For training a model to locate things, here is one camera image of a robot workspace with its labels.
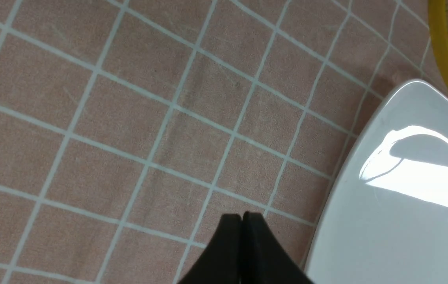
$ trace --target grid pattern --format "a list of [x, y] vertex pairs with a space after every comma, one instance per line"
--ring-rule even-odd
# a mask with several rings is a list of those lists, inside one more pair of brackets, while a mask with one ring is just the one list
[[303, 265], [383, 97], [418, 77], [447, 93], [426, 2], [7, 2], [4, 284], [176, 283], [245, 210]]

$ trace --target black object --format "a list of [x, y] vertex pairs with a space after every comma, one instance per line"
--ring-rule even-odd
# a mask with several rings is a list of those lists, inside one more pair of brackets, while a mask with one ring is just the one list
[[313, 284], [259, 213], [223, 214], [213, 237], [179, 284]]

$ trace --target white plate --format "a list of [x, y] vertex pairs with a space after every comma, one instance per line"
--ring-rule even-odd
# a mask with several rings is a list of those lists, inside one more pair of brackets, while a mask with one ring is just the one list
[[368, 123], [305, 269], [316, 284], [448, 283], [448, 100], [413, 80]]

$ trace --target yellow rim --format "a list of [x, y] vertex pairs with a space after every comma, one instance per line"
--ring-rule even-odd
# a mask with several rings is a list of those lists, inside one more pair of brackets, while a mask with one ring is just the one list
[[445, 0], [429, 0], [429, 27], [434, 57], [448, 87], [448, 28]]

